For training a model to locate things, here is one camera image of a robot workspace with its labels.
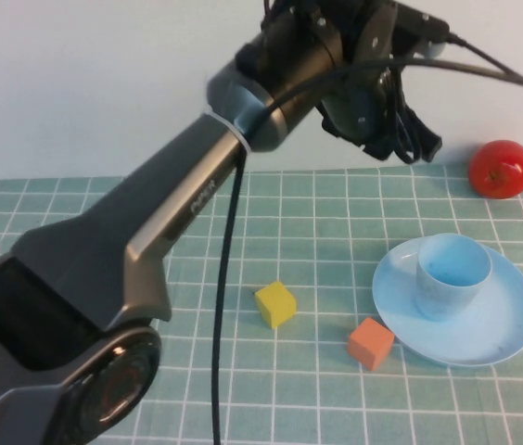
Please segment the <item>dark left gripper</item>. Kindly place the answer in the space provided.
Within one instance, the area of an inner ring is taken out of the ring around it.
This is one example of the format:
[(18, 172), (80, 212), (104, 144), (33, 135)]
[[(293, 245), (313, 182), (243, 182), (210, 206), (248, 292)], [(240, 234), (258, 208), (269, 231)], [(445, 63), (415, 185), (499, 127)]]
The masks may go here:
[[(396, 19), (397, 7), (391, 2), (362, 2), (355, 10), (351, 25), (342, 34), (344, 61), (356, 65), (388, 59)], [(322, 101), (325, 116), (332, 122), (336, 134), (356, 146), (364, 144), (363, 152), (380, 161), (387, 160), (400, 148), (397, 134), (375, 135), (385, 109), (384, 93), (379, 86), (383, 71), (365, 69), (349, 74), (339, 80), (334, 92)], [(442, 138), (407, 105), (403, 106), (402, 122), (414, 158), (432, 162), (442, 147)]]

